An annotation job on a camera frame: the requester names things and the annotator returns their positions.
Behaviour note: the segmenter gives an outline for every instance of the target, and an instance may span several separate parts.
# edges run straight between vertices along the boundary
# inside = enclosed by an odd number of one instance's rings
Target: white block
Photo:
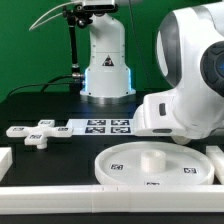
[[[224,153],[218,146],[207,146],[206,155],[215,167],[215,175],[222,185],[224,185]]]
[[[0,181],[12,165],[11,148],[0,148]]]

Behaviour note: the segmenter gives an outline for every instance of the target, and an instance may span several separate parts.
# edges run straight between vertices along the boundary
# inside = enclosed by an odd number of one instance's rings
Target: white cylinder
[[[155,149],[142,152],[141,168],[148,173],[163,172],[166,169],[166,153]]]

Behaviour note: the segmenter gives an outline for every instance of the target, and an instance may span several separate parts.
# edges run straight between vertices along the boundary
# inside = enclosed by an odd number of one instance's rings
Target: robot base
[[[97,103],[97,104],[121,104],[126,102],[135,101],[135,90],[129,92],[128,95],[122,97],[94,97],[91,95],[87,95],[85,91],[81,91],[80,97],[81,100],[87,101],[90,103]]]

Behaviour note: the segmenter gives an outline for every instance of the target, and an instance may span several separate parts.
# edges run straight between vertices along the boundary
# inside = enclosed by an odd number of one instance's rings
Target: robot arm
[[[157,58],[172,90],[149,94],[134,115],[136,135],[209,136],[224,120],[224,3],[171,12]]]

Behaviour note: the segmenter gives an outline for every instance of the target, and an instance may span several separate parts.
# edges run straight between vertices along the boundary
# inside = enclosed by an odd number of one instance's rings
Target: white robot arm
[[[87,25],[90,27],[91,56],[84,75],[85,87],[80,91],[81,99],[100,104],[122,103],[135,99],[135,90],[131,87],[131,72],[125,64],[125,30],[118,20],[107,13],[116,12],[120,5],[131,5],[141,1],[72,0],[54,8],[76,5],[73,10],[64,9],[63,15],[69,25],[72,73],[77,82],[83,81],[83,75],[80,75],[77,59],[75,25],[80,28],[85,28]],[[40,22],[54,9],[40,17],[30,30],[50,21],[51,18]]]
[[[209,136],[224,121],[224,3],[176,10],[163,20],[157,58],[172,90],[149,94],[134,115],[138,136]]]

